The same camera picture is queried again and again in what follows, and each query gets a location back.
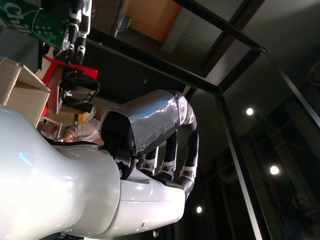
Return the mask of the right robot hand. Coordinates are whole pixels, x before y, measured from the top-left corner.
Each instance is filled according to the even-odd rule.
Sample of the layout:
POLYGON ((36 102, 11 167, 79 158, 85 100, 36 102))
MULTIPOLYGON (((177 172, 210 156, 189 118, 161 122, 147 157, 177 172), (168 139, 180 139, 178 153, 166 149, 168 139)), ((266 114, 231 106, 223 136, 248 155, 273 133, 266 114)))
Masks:
POLYGON ((196 116, 156 90, 106 112, 103 145, 52 142, 0 107, 0 237, 105 239, 179 221, 197 172, 196 116))

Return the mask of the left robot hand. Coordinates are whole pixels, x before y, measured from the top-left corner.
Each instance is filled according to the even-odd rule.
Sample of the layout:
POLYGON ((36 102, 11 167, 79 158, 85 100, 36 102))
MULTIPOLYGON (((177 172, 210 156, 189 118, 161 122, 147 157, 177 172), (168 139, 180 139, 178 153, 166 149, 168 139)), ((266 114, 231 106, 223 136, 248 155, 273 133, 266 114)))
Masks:
POLYGON ((62 40, 62 47, 57 54, 65 52, 65 62, 68 66, 75 59, 81 65, 86 53, 87 36, 91 29, 92 1, 70 0, 66 30, 62 40))

